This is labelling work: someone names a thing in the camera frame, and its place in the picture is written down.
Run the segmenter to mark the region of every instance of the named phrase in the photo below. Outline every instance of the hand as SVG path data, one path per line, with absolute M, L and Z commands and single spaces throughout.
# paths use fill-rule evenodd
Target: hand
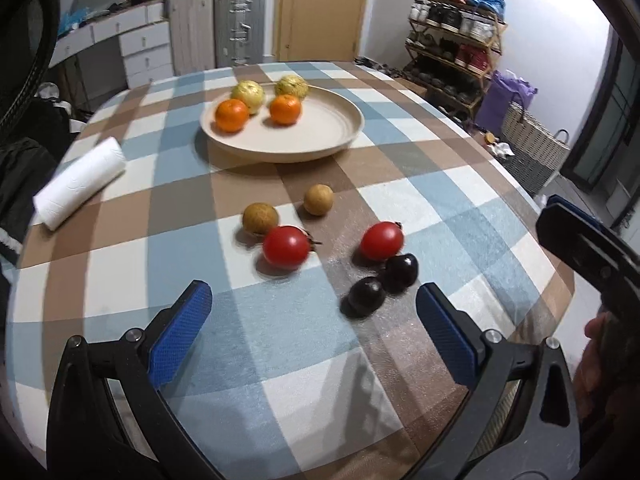
M 575 402 L 578 409 L 578 418 L 583 420 L 593 410 L 593 400 L 591 394 L 600 385 L 602 380 L 602 368 L 600 367 L 600 356 L 598 347 L 607 314 L 599 314 L 584 327 L 584 335 L 590 341 L 582 353 L 582 360 L 575 371 L 574 393 Z

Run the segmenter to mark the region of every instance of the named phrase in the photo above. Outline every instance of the cherry tomato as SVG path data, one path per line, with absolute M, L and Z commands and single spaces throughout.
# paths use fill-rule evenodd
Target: cherry tomato
M 379 222 L 372 225 L 360 242 L 360 252 L 369 260 L 382 262 L 398 254 L 404 245 L 400 224 Z
M 305 262 L 310 250 L 307 234 L 291 225 L 274 227 L 262 242 L 265 259 L 281 269 L 297 269 Z

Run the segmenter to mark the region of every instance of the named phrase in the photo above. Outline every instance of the plate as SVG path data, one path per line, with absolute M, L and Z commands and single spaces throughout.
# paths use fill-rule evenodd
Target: plate
M 309 87 L 298 122 L 293 126 L 278 126 L 269 115 L 275 84 L 262 87 L 265 105 L 236 134 L 222 132 L 214 120 L 216 108 L 229 99 L 228 94 L 215 99 L 204 110 L 200 126 L 220 148 L 261 162 L 305 162 L 343 150 L 364 127 L 364 117 L 355 104 L 317 86 Z

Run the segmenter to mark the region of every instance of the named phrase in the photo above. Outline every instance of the wooden door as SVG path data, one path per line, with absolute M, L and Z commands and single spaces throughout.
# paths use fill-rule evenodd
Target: wooden door
M 356 56 L 365 0 L 280 0 L 282 61 L 350 61 Z

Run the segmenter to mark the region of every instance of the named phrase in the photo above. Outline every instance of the suitcase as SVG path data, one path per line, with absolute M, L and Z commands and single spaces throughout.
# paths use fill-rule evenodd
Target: suitcase
M 262 63 L 265 0 L 216 0 L 218 67 Z
M 175 75 L 216 67 L 213 0 L 169 0 Z

